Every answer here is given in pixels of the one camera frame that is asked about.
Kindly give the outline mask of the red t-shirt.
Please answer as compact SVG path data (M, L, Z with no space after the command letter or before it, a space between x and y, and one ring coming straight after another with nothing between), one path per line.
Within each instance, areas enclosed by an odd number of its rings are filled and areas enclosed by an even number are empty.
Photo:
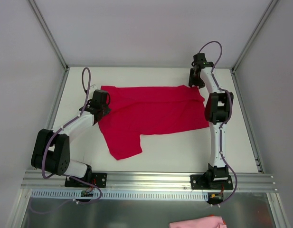
M141 135L161 135L209 127L198 88L180 86L101 86L110 95L111 112L99 122L116 160L142 153Z

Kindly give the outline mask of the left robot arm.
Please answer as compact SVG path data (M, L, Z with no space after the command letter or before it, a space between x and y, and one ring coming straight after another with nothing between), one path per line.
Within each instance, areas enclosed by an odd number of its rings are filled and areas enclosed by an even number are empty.
M42 129L38 132L31 165L41 169L44 179L52 175L74 176L80 186L90 185L91 168L87 164L70 159L70 144L81 133L110 113L109 104L109 93L96 89L73 119L59 128Z

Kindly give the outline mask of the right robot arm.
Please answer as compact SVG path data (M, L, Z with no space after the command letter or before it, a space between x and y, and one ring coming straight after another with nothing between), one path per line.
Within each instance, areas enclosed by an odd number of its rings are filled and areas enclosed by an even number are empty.
M214 63L206 60L204 53L193 56L189 74L189 87L206 88L208 100L205 119L209 122L211 135L211 155L205 184L217 188L229 176L226 162L226 127L232 114L233 94L223 89L214 75Z

